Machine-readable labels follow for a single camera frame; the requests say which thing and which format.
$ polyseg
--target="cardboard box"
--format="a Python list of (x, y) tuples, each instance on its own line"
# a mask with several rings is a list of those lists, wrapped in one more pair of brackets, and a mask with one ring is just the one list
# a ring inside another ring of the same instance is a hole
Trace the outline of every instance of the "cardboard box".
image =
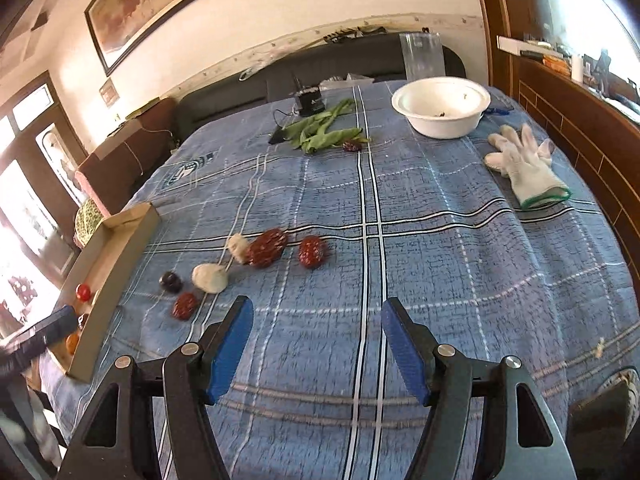
[[(91, 381), (113, 312), (159, 221), (158, 213), (149, 203), (105, 218), (78, 256), (54, 309), (70, 304), (79, 316), (90, 315), (73, 356), (64, 341), (49, 349), (68, 376), (85, 383)], [(89, 285), (94, 294), (87, 303), (76, 298), (76, 286), (80, 283)]]

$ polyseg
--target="blue plaid bedsheet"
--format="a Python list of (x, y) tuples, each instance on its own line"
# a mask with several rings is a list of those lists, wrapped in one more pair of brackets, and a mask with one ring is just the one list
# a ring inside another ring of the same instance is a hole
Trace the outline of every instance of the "blue plaid bedsheet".
[[(508, 179), (489, 172), (482, 157), (500, 124), (533, 123), (526, 112), (509, 100), (514, 111), (485, 116), (463, 139), (429, 139), (390, 105), (402, 84), (331, 94), (329, 104), (356, 101), (355, 113), (334, 127), (361, 126), (370, 144), (360, 153), (304, 156), (288, 144), (268, 145), (272, 111), (289, 110), (289, 100), (203, 126), (153, 175), (131, 203), (151, 201), (162, 222), (123, 294), (92, 384), (42, 360), (66, 436), (119, 355), (168, 355), (221, 320), (238, 294), (254, 302), (254, 328), (231, 390), (208, 410), (234, 479), (404, 476), (426, 410), (407, 393), (381, 332), (380, 306), (390, 296), (467, 356), (518, 355), (562, 430), (571, 402), (638, 362), (628, 270), (564, 154), (554, 153), (553, 170), (573, 199), (523, 212)], [(253, 239), (277, 226), (294, 243), (276, 264), (257, 270), (231, 261), (229, 236)], [(331, 249), (313, 271), (296, 257), (310, 234)], [(188, 279), (202, 262), (226, 264), (230, 285), (206, 296), (190, 321), (176, 320), (175, 297), (158, 278), (175, 269)], [(173, 479), (164, 409), (155, 408), (161, 471)], [(479, 415), (475, 405), (460, 478), (472, 470)]]

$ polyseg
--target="white dough ball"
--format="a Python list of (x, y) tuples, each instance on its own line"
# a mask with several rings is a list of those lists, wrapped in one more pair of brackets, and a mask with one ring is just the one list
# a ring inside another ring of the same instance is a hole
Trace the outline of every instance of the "white dough ball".
[(249, 248), (249, 241), (243, 237), (240, 233), (234, 234), (226, 243), (226, 248), (229, 249), (231, 256), (240, 264), (245, 264), (247, 261), (246, 251)]
[(217, 294), (226, 289), (229, 279), (225, 267), (219, 264), (200, 264), (191, 273), (193, 285), (207, 294)]

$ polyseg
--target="green patterned cloth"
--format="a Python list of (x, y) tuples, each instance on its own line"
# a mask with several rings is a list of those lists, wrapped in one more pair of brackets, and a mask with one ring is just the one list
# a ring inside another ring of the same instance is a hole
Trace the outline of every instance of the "green patterned cloth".
[(83, 247), (87, 245), (103, 218), (98, 206), (95, 205), (92, 199), (88, 198), (80, 206), (76, 214), (76, 237)]

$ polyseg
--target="blue gripper pad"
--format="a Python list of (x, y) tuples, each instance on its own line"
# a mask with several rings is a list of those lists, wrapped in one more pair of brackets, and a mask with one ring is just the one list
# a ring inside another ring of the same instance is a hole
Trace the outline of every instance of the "blue gripper pad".
[(228, 392), (253, 325), (254, 304), (248, 298), (244, 298), (240, 310), (225, 334), (216, 358), (211, 363), (207, 397), (212, 404), (218, 402), (218, 399)]
[(382, 304), (382, 329), (385, 331), (391, 353), (400, 369), (404, 386), (412, 396), (418, 399), (418, 402), (426, 406), (430, 390), (425, 380), (424, 361), (389, 300)]

